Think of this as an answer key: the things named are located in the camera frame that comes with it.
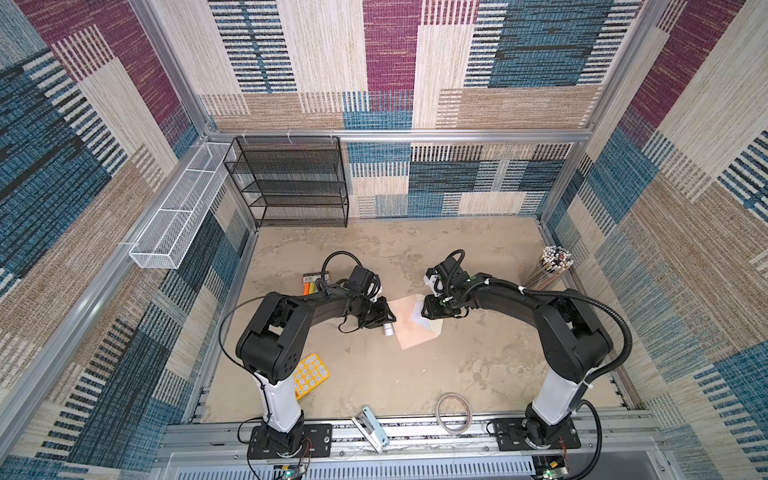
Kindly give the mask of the pink envelope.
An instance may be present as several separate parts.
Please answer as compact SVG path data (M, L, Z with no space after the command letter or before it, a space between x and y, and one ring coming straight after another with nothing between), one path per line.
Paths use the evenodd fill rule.
M424 295L416 294L390 303L390 309L396 317L396 322L393 325L395 335L402 350L436 339L442 333L442 319L431 320L431 331L420 327L411 320L416 301L424 300L424 298Z

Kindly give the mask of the white letter with green border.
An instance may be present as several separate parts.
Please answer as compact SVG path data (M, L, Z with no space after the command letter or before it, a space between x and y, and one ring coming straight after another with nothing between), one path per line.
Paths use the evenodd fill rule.
M431 331L432 330L431 320L422 315L423 308L424 308L424 300L423 299L417 300L414 305L411 320L417 325L419 325L420 327Z

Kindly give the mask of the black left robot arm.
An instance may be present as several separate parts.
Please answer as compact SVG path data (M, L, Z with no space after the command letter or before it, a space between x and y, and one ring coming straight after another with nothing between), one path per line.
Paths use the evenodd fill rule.
M260 297L233 355L225 349L222 331L234 310L223 315L216 333L221 353L259 388L264 413L253 438L264 439L270 452L279 456L309 445L304 412L295 395L294 371L310 329L334 318L354 317L357 326L352 333L396 322L381 295L379 275L348 251L333 252L324 260L316 285L317 291L305 296L270 292Z

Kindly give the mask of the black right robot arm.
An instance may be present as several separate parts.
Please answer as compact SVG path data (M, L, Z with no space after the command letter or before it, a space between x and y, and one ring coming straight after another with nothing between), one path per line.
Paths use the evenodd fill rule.
M426 270L431 294L422 316L459 318L472 310L490 310L533 326L548 372L526 407L518 431L529 447L544 449L569 429L569 420L594 380L628 359L633 337L627 321L613 308L573 289L535 290L490 274L468 274L458 249Z

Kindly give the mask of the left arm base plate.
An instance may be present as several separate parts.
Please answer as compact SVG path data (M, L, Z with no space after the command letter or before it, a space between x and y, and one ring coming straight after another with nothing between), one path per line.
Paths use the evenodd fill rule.
M248 460L277 460L299 458L309 449L313 458L331 454L333 426L330 423L302 424L290 432L272 427L256 427L251 435L246 457Z

